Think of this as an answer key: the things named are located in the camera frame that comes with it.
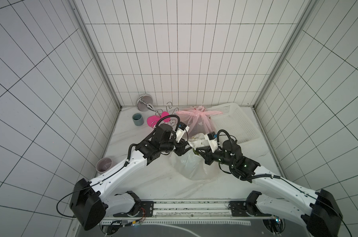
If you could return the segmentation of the white plastic bag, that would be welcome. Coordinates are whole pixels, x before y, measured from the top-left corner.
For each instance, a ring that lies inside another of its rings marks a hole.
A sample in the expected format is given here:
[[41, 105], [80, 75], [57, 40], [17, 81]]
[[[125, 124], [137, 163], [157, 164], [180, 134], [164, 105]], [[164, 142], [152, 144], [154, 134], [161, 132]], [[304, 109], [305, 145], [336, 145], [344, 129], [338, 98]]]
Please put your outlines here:
[[195, 153], [193, 148], [208, 146], [209, 142], [204, 133], [199, 133], [189, 140], [189, 151], [179, 156], [176, 153], [170, 155], [172, 167], [182, 176], [189, 180], [208, 180], [213, 179], [220, 174], [216, 163], [205, 164], [205, 160]]

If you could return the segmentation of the pink plastic bag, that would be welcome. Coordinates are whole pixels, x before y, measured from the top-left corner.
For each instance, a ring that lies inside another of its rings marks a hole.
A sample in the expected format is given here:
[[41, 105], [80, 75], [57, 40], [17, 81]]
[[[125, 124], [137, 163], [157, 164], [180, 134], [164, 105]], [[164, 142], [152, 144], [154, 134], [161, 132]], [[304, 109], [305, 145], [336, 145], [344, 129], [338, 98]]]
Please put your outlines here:
[[208, 111], [203, 106], [191, 107], [185, 110], [176, 111], [181, 122], [189, 126], [188, 135], [194, 137], [199, 133], [207, 134], [216, 131], [211, 116], [223, 114], [221, 111]]

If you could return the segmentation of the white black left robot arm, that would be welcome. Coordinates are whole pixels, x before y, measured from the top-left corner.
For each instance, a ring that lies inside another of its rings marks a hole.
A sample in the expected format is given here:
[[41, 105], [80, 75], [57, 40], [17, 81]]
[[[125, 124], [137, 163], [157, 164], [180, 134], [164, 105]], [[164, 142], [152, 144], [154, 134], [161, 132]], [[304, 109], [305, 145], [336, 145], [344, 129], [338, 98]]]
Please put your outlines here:
[[183, 136], [188, 134], [189, 126], [180, 121], [171, 127], [160, 119], [155, 129], [140, 143], [131, 144], [127, 157], [105, 173], [87, 181], [81, 179], [74, 186], [69, 207], [84, 230], [96, 227], [108, 216], [127, 213], [135, 216], [140, 209], [140, 198], [132, 191], [114, 195], [116, 188], [129, 176], [137, 174], [163, 153], [180, 150], [188, 142]]

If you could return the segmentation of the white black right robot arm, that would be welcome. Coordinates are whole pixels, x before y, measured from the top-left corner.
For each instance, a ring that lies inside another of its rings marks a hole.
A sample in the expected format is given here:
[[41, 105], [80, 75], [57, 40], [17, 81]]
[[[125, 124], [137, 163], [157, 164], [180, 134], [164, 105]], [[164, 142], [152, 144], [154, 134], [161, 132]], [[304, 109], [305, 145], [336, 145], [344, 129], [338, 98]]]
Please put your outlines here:
[[244, 204], [245, 212], [250, 216], [278, 216], [306, 227], [314, 237], [338, 236], [343, 215], [330, 192], [297, 185], [245, 157], [241, 147], [226, 130], [209, 133], [205, 139], [208, 145], [196, 151], [206, 164], [218, 162], [226, 165], [229, 174], [238, 180], [254, 183], [281, 197], [275, 199], [262, 192], [252, 191]]

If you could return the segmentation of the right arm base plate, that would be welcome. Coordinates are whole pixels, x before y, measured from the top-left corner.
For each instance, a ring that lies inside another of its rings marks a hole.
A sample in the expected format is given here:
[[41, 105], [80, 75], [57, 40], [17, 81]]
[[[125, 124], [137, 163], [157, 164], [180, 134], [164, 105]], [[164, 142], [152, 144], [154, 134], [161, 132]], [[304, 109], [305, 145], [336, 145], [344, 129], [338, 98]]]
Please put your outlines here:
[[230, 201], [228, 208], [233, 217], [270, 217], [271, 214], [265, 214], [258, 210], [255, 204], [244, 200]]

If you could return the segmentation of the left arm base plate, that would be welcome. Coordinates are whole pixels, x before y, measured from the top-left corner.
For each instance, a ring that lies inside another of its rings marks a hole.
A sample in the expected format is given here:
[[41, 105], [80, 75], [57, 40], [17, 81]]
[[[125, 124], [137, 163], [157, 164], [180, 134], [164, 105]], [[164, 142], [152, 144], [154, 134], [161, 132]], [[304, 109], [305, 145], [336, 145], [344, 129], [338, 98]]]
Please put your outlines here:
[[113, 217], [131, 217], [131, 218], [142, 218], [144, 217], [152, 217], [154, 210], [154, 202], [153, 201], [141, 201], [136, 203], [132, 209], [127, 213], [117, 213], [114, 214]]

